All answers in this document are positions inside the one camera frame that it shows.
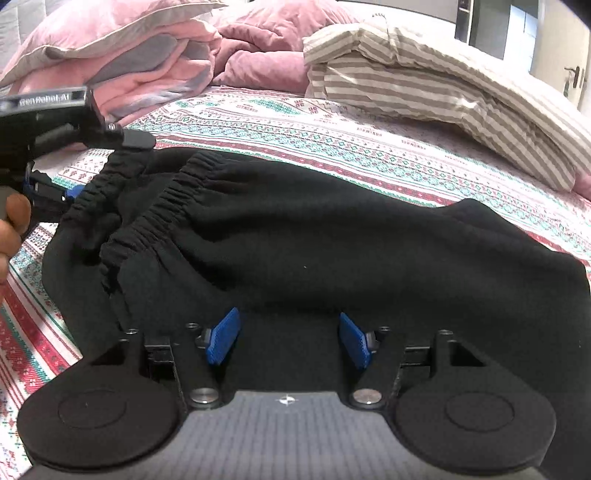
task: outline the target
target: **door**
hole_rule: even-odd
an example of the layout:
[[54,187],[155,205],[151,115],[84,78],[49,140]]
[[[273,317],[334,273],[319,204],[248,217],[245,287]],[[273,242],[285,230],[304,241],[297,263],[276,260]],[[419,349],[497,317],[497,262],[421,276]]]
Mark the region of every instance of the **door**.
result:
[[530,73],[578,106],[583,87],[589,29],[560,0],[540,0]]

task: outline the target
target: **black fabric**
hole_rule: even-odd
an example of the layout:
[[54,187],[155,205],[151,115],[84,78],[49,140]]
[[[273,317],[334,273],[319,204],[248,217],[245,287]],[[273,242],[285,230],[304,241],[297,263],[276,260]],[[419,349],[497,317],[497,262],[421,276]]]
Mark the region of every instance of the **black fabric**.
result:
[[419,207],[206,150],[116,153],[60,224],[43,283],[85,354],[122,328],[213,326],[238,307],[228,391],[341,391],[341,311],[422,344],[451,329],[551,401],[545,467],[591,473],[584,267],[474,200]]

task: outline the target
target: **finger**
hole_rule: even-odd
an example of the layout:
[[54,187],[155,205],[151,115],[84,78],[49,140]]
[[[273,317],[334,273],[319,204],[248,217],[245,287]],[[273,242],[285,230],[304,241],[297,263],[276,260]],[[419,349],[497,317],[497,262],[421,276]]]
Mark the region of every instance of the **finger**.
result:
[[22,235],[31,222],[31,203],[24,195],[13,193],[6,199],[6,214],[14,229]]
[[8,278],[8,262],[10,262],[8,256],[0,254],[0,285],[6,283]]
[[21,237],[13,226],[0,220],[0,254],[5,254],[8,258],[14,257],[21,247]]
[[4,289],[8,278],[8,257],[0,254],[0,305],[4,301]]

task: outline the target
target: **bed sheet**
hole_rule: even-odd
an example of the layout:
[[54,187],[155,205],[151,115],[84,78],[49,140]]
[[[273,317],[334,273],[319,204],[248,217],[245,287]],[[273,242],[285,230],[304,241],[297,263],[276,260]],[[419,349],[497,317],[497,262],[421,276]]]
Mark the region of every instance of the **bed sheet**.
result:
[[[578,257],[591,280],[591,203],[553,192],[440,124],[386,120],[285,93],[216,87],[130,127],[152,131],[158,148],[205,147],[298,164],[426,207],[471,197],[548,248]],[[108,154],[89,150],[62,157],[65,168],[55,181],[67,187],[87,183]],[[41,284],[41,260],[55,228],[42,224],[25,241],[11,262],[0,308],[2,480],[18,478],[29,466],[16,431],[23,401],[80,358]]]

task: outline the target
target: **gray gripper base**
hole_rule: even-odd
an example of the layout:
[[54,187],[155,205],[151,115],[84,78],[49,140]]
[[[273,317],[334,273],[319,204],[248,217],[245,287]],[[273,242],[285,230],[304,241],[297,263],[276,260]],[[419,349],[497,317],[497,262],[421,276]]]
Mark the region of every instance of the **gray gripper base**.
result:
[[[22,480],[467,480],[407,451],[378,414],[335,393],[241,391],[226,406],[192,412],[160,451],[118,471],[29,470]],[[495,480],[544,480],[534,468]]]

